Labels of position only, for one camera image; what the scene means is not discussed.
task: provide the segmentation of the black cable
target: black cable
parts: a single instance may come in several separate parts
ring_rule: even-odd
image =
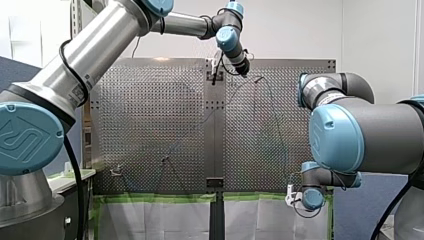
[[[237,20],[239,21],[239,23],[240,23],[240,32],[241,31],[243,31],[243,20],[242,20],[242,18],[240,17],[240,14],[238,13],[238,12],[236,12],[235,10],[233,10],[233,9],[229,9],[229,8],[221,8],[221,9],[219,9],[218,10],[218,12],[216,13],[216,15],[219,15],[219,14],[221,14],[221,12],[222,11],[228,11],[228,12],[230,12],[230,13],[232,13],[236,18],[237,18]]]
[[[272,112],[273,112],[273,115],[274,115],[274,118],[275,118],[275,122],[277,124],[277,134],[278,134],[278,138],[280,140],[281,147],[283,149],[287,149],[284,145],[283,134],[281,133],[281,127],[280,127],[280,120],[278,119],[277,110],[275,109],[275,106],[274,106],[274,103],[276,103],[277,101],[274,98],[274,94],[272,93],[272,88],[269,85],[268,79],[266,79],[265,77],[263,79],[265,80],[265,84],[266,84],[268,91],[269,91],[269,96],[271,97],[271,109],[272,109]],[[287,171],[286,168],[287,168],[287,166],[286,166],[286,163],[284,162],[284,165],[283,165],[284,176],[286,176],[286,171]]]
[[[342,186],[340,187],[343,191],[346,192],[347,187],[346,184],[344,183],[344,181],[342,180],[342,178],[337,175],[337,172],[335,172],[334,170],[330,170],[330,172],[333,174],[333,176],[336,176],[336,178],[340,181],[340,183],[342,184]]]
[[[384,211],[383,215],[381,216],[379,222],[374,228],[374,231],[371,235],[371,240],[375,240],[380,232],[381,227],[383,227],[384,222],[386,221],[387,217],[390,215],[390,213],[393,211],[393,209],[396,207],[398,202],[405,196],[405,194],[408,192],[408,190],[412,187],[412,183],[416,180],[417,177],[420,176],[422,171],[424,170],[424,152],[423,157],[421,159],[420,165],[418,166],[417,170],[412,174],[412,176],[409,178],[408,182],[405,184],[405,186],[400,190],[400,192],[396,195],[396,197],[392,200],[392,202],[389,204],[389,206]]]
[[[299,188],[297,189],[296,193],[298,193],[301,189],[302,189],[302,186],[299,186]],[[299,211],[298,211],[298,210],[297,210],[297,208],[296,208],[296,203],[297,203],[297,202],[300,202],[300,201],[302,201],[302,200],[301,200],[301,199],[296,199],[296,200],[294,200],[294,201],[292,202],[292,205],[293,205],[293,208],[294,208],[294,211],[296,212],[296,214],[297,214],[297,215],[299,215],[299,216],[300,216],[300,217],[302,217],[302,218],[307,218],[307,219],[309,219],[309,218],[314,218],[314,217],[318,216],[318,214],[321,212],[322,207],[324,206],[324,205],[322,205],[322,206],[318,209],[318,211],[317,211],[314,215],[311,215],[311,216],[305,216],[305,215],[303,215],[303,214],[300,214],[300,213],[299,213]]]
[[[213,18],[211,18],[210,16],[208,16],[208,15],[202,15],[202,16],[200,16],[200,18],[203,18],[203,19],[205,19],[205,22],[206,22],[206,29],[208,29],[209,30],[209,22],[208,22],[208,20],[207,19],[209,19],[209,21],[211,21],[211,28],[212,28],[212,31],[216,34],[216,32],[217,32],[217,30],[216,30],[216,28],[215,28],[215,24],[213,23]]]
[[[82,92],[83,92],[83,101],[78,105],[78,107],[81,107],[82,105],[84,105],[87,100],[88,100],[88,88],[85,85],[84,81],[81,79],[81,77],[78,75],[78,73],[68,64],[68,61],[65,58],[65,46],[71,42],[71,39],[64,41],[60,47],[59,47],[59,56],[62,59],[63,65],[65,65],[66,69],[68,69],[69,72],[71,72],[71,74],[77,79],[77,81],[79,82],[79,84],[82,87]]]
[[[68,153],[69,160],[71,161],[72,169],[75,174],[75,181],[77,185],[77,194],[78,194],[78,230],[77,230],[77,240],[82,240],[84,237],[84,187],[81,178],[81,172],[78,166],[77,158],[75,157],[72,145],[69,142],[68,136],[65,136],[64,145],[66,152]]]
[[[165,18],[160,18],[160,35],[165,33]]]
[[[141,37],[138,37],[138,39],[137,39],[137,43],[136,43],[136,45],[135,45],[135,47],[134,47],[133,54],[131,55],[131,58],[134,58],[135,51],[137,50],[137,48],[138,48],[138,44],[140,43],[140,38],[141,38]]]

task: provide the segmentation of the gray robot arm segment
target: gray robot arm segment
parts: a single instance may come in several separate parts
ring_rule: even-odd
[[[229,2],[214,17],[170,13],[156,22],[152,31],[161,34],[196,36],[202,40],[216,37],[218,47],[237,73],[245,76],[250,70],[250,62],[240,42],[243,13],[243,6],[237,2]]]
[[[299,80],[299,106],[313,110],[335,99],[353,96],[374,103],[370,85],[353,73],[303,74]]]

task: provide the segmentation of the green tape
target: green tape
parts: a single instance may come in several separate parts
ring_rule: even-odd
[[[240,192],[224,193],[224,201],[258,201],[260,199],[284,201],[284,193],[264,193],[264,192]],[[193,194],[193,195],[162,195],[152,193],[124,193],[119,195],[94,196],[94,236],[99,240],[99,227],[102,214],[102,206],[111,203],[210,203],[216,200],[215,194]],[[325,195],[328,204],[328,240],[333,235],[333,196]]]
[[[325,200],[328,203],[328,240],[333,239],[333,196],[332,195],[326,195]]]
[[[224,193],[224,201],[257,201],[259,199],[284,200],[284,193],[243,192]]]
[[[108,203],[210,203],[215,201],[215,194],[161,195],[150,193],[124,193],[111,196],[95,196],[100,204]]]

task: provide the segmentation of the electrical cable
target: electrical cable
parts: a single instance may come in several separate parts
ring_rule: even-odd
[[[278,138],[280,140],[281,147],[286,150],[284,152],[286,153],[286,159],[288,159],[288,155],[287,155],[288,151],[287,151],[286,146],[284,145],[283,135],[281,134],[280,120],[278,119],[277,110],[275,109],[275,106],[274,106],[274,103],[276,102],[275,98],[274,98],[274,94],[272,93],[272,89],[271,89],[271,86],[269,85],[268,79],[266,79],[264,77],[264,80],[265,80],[265,84],[268,88],[269,95],[271,97],[271,109],[272,109],[272,112],[274,114],[275,122],[277,124]],[[284,162],[284,164],[283,164],[283,175],[284,175],[284,177],[286,177],[286,170],[287,170],[286,168],[287,168],[287,166],[286,166],[286,163]]]
[[[237,18],[237,20],[239,21],[239,23],[240,23],[240,32],[241,31],[243,31],[243,20],[242,20],[242,18],[240,17],[240,13],[238,13],[238,12],[236,12],[235,10],[233,10],[233,9],[229,9],[229,8],[221,8],[221,9],[219,9],[218,10],[218,12],[216,13],[216,15],[219,15],[219,14],[221,14],[221,12],[222,11],[228,11],[228,12],[230,12],[230,13],[232,13],[236,18]]]
[[[75,181],[77,186],[77,195],[78,195],[78,228],[77,228],[77,240],[82,240],[84,237],[84,186],[82,183],[81,172],[78,166],[77,158],[72,149],[72,145],[69,142],[68,136],[65,135],[64,145],[66,152],[68,153],[69,160],[74,170]]]
[[[371,235],[371,240],[375,240],[380,232],[381,227],[383,227],[384,222],[386,221],[387,217],[390,215],[390,213],[393,211],[393,209],[396,207],[398,202],[405,196],[405,194],[408,192],[408,190],[412,187],[412,183],[416,180],[417,177],[422,174],[422,171],[424,170],[424,152],[423,157],[421,158],[421,162],[417,167],[417,170],[414,171],[412,176],[408,179],[408,182],[405,184],[405,186],[400,190],[400,192],[396,195],[396,197],[392,200],[392,202],[389,204],[389,206],[384,211],[383,215],[381,216],[379,222],[374,228],[374,231]]]
[[[77,107],[81,107],[82,105],[84,105],[87,100],[88,100],[88,88],[87,85],[85,85],[84,81],[81,79],[81,77],[78,75],[78,73],[68,64],[68,60],[65,57],[65,46],[71,42],[71,39],[64,41],[60,47],[59,47],[59,56],[62,59],[63,65],[65,65],[66,69],[77,79],[77,81],[79,82],[79,84],[82,87],[82,92],[83,92],[83,99],[81,101],[81,103],[77,106]]]
[[[296,192],[299,192],[300,190],[302,189],[302,186],[299,186],[299,188],[297,189],[297,191]],[[300,217],[302,217],[302,218],[306,218],[306,219],[310,219],[310,218],[314,218],[314,217],[316,217],[316,216],[318,216],[318,214],[320,214],[320,212],[321,212],[321,209],[322,209],[322,207],[324,206],[324,204],[325,204],[325,202],[324,202],[324,204],[318,209],[318,211],[314,214],[314,215],[311,215],[311,216],[305,216],[305,215],[303,215],[303,214],[300,214],[300,212],[298,211],[298,209],[296,208],[296,203],[297,202],[300,202],[300,201],[302,201],[302,199],[296,199],[296,200],[294,200],[293,202],[292,202],[292,205],[293,205],[293,208],[294,208],[294,211],[296,212],[296,214],[297,215],[299,215]]]
[[[131,55],[131,58],[134,58],[134,54],[135,54],[135,51],[138,48],[138,44],[140,43],[140,39],[141,39],[141,37],[138,37],[137,43],[135,44],[135,47],[134,47],[134,50],[133,50],[133,54]]]
[[[334,175],[334,176],[336,176],[336,178],[337,179],[339,179],[339,181],[340,181],[340,183],[342,184],[342,186],[340,187],[343,191],[345,191],[346,192],[346,190],[347,190],[347,187],[346,187],[346,184],[344,183],[344,181],[340,178],[340,176],[339,175],[337,175],[337,172],[335,172],[334,170],[330,170],[330,172]]]

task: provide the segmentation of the wire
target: wire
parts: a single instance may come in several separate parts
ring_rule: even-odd
[[[383,227],[384,222],[386,221],[387,217],[390,215],[390,213],[393,211],[393,209],[396,207],[398,202],[405,196],[405,194],[409,191],[409,189],[412,187],[412,183],[420,176],[422,171],[424,170],[424,152],[423,157],[421,158],[420,165],[418,168],[414,171],[412,176],[409,178],[408,182],[405,184],[405,186],[399,191],[399,193],[396,195],[396,197],[392,200],[392,202],[389,204],[389,206],[384,211],[383,215],[381,216],[379,222],[374,228],[374,231],[371,235],[371,240],[375,240],[380,232],[381,227]]]
[[[78,194],[78,229],[77,229],[77,240],[82,240],[84,236],[84,189],[81,178],[81,172],[78,166],[77,158],[72,149],[72,145],[69,142],[68,136],[65,136],[64,145],[66,152],[68,153],[69,160],[71,161],[72,168],[75,174],[75,181],[77,185],[77,194]]]
[[[300,190],[301,190],[301,188],[302,188],[302,186],[299,186],[299,188],[297,189],[297,191],[296,192],[299,192]],[[324,202],[324,204],[318,209],[318,211],[314,214],[314,215],[311,215],[311,216],[305,216],[305,215],[303,215],[303,214],[300,214],[300,212],[298,211],[298,209],[296,208],[296,203],[297,202],[300,202],[300,201],[302,201],[301,199],[296,199],[296,200],[294,200],[293,202],[292,202],[292,205],[293,205],[293,208],[294,208],[294,211],[296,212],[296,214],[297,215],[299,215],[300,217],[302,217],[302,218],[307,218],[307,219],[309,219],[309,218],[314,218],[314,217],[316,217],[316,216],[318,216],[318,214],[320,214],[320,212],[321,212],[321,209],[322,209],[322,207],[324,206],[324,204],[325,204],[325,202]]]
[[[87,100],[88,100],[88,88],[87,85],[85,85],[84,81],[81,79],[81,77],[78,75],[78,73],[68,64],[68,60],[66,60],[65,57],[65,46],[71,42],[71,39],[64,41],[60,47],[59,47],[59,56],[62,59],[63,65],[65,65],[66,69],[68,69],[69,72],[71,72],[71,74],[77,79],[77,81],[79,82],[79,84],[82,87],[82,92],[83,92],[83,100],[81,101],[81,103],[77,106],[77,107],[81,107],[82,105],[84,105]]]
[[[231,97],[229,98],[229,100],[227,101],[227,103],[226,104],[224,104],[222,107],[224,108],[224,107],[227,107],[228,105],[230,105],[231,103],[232,103],[232,101],[234,100],[234,97],[235,97],[235,95],[237,94],[237,92],[240,90],[240,88],[242,88],[244,85],[246,85],[246,84],[248,84],[248,83],[252,83],[252,82],[250,82],[249,80],[246,80],[245,82],[243,82],[242,84],[240,84],[237,88],[236,88],[236,90],[233,92],[233,94],[231,95]],[[184,192],[187,192],[187,190],[186,190],[186,188],[185,188],[185,186],[184,186],[184,184],[183,184],[183,181],[182,181],[182,179],[181,179],[181,177],[179,176],[179,174],[177,173],[177,171],[176,171],[176,169],[175,169],[175,167],[174,167],[174,164],[172,163],[172,161],[171,161],[171,157],[170,157],[170,155],[171,154],[173,154],[173,153],[175,153],[175,151],[181,146],[181,144],[182,144],[182,142],[183,142],[183,140],[193,131],[193,130],[196,130],[197,128],[199,128],[199,127],[201,127],[201,126],[203,126],[203,124],[205,124],[208,120],[209,120],[209,118],[213,115],[213,113],[215,113],[216,111],[217,111],[218,109],[216,108],[216,109],[214,109],[213,111],[211,111],[209,114],[208,114],[208,116],[206,116],[206,118],[205,118],[205,120],[203,120],[203,121],[201,121],[200,123],[198,123],[198,124],[196,124],[195,126],[193,126],[193,128],[192,129],[190,129],[189,131],[187,131],[179,140],[177,140],[175,143],[173,143],[173,144],[171,144],[170,145],[170,147],[169,147],[169,149],[168,149],[168,153],[167,153],[167,155],[166,156],[164,156],[163,158],[162,158],[162,164],[161,164],[161,170],[160,170],[160,175],[159,175],[159,179],[158,179],[158,182],[157,182],[157,184],[156,184],[156,190],[155,190],[155,192],[158,192],[158,190],[159,190],[159,188],[160,188],[160,186],[161,186],[161,183],[162,183],[162,179],[163,179],[163,176],[164,176],[164,172],[165,172],[165,167],[166,167],[166,165],[165,165],[165,163],[166,162],[168,162],[169,164],[170,164],[170,166],[171,166],[171,170],[172,170],[172,173],[175,175],[175,177],[177,178],[177,181],[178,181],[178,183],[180,184],[180,186],[182,187],[182,189],[183,189],[183,191]]]
[[[272,88],[271,88],[271,86],[269,85],[269,82],[268,82],[268,79],[266,79],[265,77],[263,78],[264,80],[265,80],[265,83],[266,83],[266,86],[267,86],[267,88],[268,88],[268,91],[269,91],[269,95],[270,95],[270,97],[271,97],[271,110],[272,110],[272,112],[273,112],[273,114],[274,114],[274,118],[275,118],[275,122],[276,122],[276,124],[277,124],[277,133],[278,133],[278,138],[279,138],[279,140],[280,140],[280,144],[281,144],[281,147],[284,149],[284,150],[286,150],[285,151],[285,154],[286,154],[286,159],[288,159],[288,155],[287,155],[287,149],[286,149],[286,146],[284,145],[284,140],[283,140],[283,135],[281,134],[281,127],[280,127],[280,120],[278,119],[278,115],[277,115],[277,110],[275,109],[275,106],[274,106],[274,103],[276,102],[275,101],[275,99],[274,99],[274,94],[272,93]],[[284,164],[283,164],[283,175],[284,175],[284,177],[286,177],[286,163],[284,162]]]
[[[347,190],[346,184],[344,183],[344,181],[340,178],[340,176],[337,174],[337,172],[335,172],[334,170],[330,170],[330,172],[336,176],[337,179],[339,179],[340,183],[342,184],[342,186],[340,187],[343,191]]]
[[[242,88],[244,85],[246,85],[247,83],[252,83],[252,82],[250,82],[250,80],[246,80],[245,82],[243,82],[240,86],[238,86],[237,88],[236,88],[236,90],[233,92],[233,94],[231,95],[231,97],[229,98],[229,100],[227,101],[227,103],[226,104],[224,104],[223,105],[223,107],[227,107],[229,104],[231,104],[231,102],[233,101],[233,99],[234,99],[234,96],[237,94],[237,92],[240,90],[240,88]],[[199,124],[197,124],[197,125],[195,125],[192,129],[193,130],[195,130],[196,128],[198,128],[198,127],[200,127],[200,126],[202,126],[204,123],[206,123],[208,120],[209,120],[209,118],[212,116],[212,114],[213,113],[215,113],[216,111],[218,110],[218,108],[216,108],[216,109],[214,109],[213,111],[211,111],[210,113],[209,113],[209,115],[206,117],[206,119],[205,120],[203,120],[202,122],[200,122]],[[187,137],[187,135],[188,134],[190,134],[191,133],[191,131],[192,130],[189,130],[187,133],[185,133],[181,138],[180,138],[180,140],[178,140],[176,143],[174,143],[174,144],[172,144],[171,145],[171,147],[170,147],[170,149],[169,149],[169,151],[168,151],[168,155],[167,156],[165,156],[163,159],[165,159],[166,157],[169,157],[169,155],[170,154],[172,154],[173,153],[173,151],[175,151],[181,144],[182,144],[182,140],[185,138],[185,137]]]
[[[298,199],[298,200],[296,200],[296,201],[293,201],[293,208],[294,208],[294,211],[296,212],[296,214],[297,214],[297,215],[299,215],[300,217],[309,219],[309,218],[314,218],[314,217],[318,216],[318,214],[320,214],[322,207],[320,207],[320,208],[318,209],[318,211],[317,211],[314,215],[311,215],[311,216],[305,216],[305,215],[301,214],[301,213],[298,211],[298,209],[296,208],[296,202],[299,202],[299,201],[301,201],[301,200],[300,200],[300,199]]]
[[[134,54],[135,54],[135,51],[137,51],[138,44],[140,43],[140,39],[141,39],[141,37],[138,37],[137,43],[135,44],[135,47],[134,47],[134,50],[133,50],[133,54],[131,55],[131,58],[134,58]]]

